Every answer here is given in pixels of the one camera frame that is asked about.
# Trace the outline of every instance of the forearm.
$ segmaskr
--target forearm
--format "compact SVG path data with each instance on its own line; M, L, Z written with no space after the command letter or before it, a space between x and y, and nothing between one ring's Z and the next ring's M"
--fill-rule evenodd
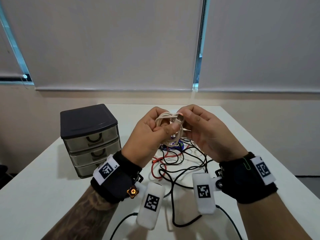
M238 208L249 240L311 239L277 193Z
M90 186L42 240L102 239L118 204L106 202Z

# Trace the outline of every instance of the black wrist strap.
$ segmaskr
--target black wrist strap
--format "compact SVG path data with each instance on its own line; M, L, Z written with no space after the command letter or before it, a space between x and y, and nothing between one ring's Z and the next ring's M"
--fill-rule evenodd
M224 161L219 164L222 177L222 192L241 204L250 204L277 192L275 183L265 185L250 159L255 155L249 152L243 158Z
M119 167L101 184L93 177L92 188L107 202L111 204L119 203L129 197L127 190L134 185L142 168L135 165L124 157L121 151L113 155L113 159Z

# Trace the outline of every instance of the wall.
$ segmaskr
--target wall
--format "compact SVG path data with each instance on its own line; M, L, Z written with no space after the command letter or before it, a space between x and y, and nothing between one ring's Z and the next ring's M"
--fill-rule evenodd
M1 163L21 171L59 137L61 111L97 103L220 105L292 173L320 175L320 95L312 94L38 92L1 85Z

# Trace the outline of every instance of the person's left hand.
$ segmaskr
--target person's left hand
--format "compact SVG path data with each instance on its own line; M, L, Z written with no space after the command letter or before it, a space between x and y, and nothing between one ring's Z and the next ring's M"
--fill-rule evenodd
M151 109L138 121L121 150L123 156L142 168L154 157L161 142L180 129L177 123L170 124L168 120L162 120L161 126L156 127L156 118L164 112L168 111L159 107Z

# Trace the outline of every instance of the person's right hand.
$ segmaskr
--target person's right hand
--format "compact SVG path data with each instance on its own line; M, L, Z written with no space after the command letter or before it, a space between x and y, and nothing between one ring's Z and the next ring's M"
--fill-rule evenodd
M185 119L184 136L216 162L242 158L248 151L214 114L191 104L178 110Z

